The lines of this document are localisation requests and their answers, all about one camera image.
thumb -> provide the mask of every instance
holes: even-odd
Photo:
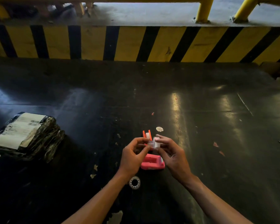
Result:
[[[143,161],[143,159],[145,158],[145,156],[147,155],[148,151],[151,149],[150,145],[147,145],[144,149],[142,149],[142,151],[137,155],[138,157],[140,157],[141,161]]]
[[[157,152],[161,155],[161,157],[163,158],[165,163],[167,163],[169,161],[170,157],[168,156],[167,152],[164,151],[164,149],[157,148]]]

right hand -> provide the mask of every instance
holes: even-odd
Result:
[[[193,174],[191,173],[184,150],[171,138],[159,134],[156,136],[160,137],[160,139],[156,139],[156,142],[161,143],[160,148],[156,148],[157,152],[163,158],[172,176],[181,184],[185,184]]]

package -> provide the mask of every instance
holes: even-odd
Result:
[[[0,128],[0,152],[48,163],[64,136],[54,117],[21,112]]]

forearm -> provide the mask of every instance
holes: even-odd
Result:
[[[191,193],[205,214],[216,223],[251,224],[248,219],[207,188],[198,177],[191,175],[183,185]]]
[[[100,192],[65,220],[63,224],[101,224],[120,190],[128,181],[128,176],[118,171]]]

dark table surface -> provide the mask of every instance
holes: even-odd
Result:
[[[22,111],[55,117],[67,137],[49,164],[0,158],[0,223],[61,223],[158,126],[218,196],[254,223],[280,223],[280,89],[256,65],[0,59],[0,127]],[[167,169],[137,176],[106,220],[210,222]]]

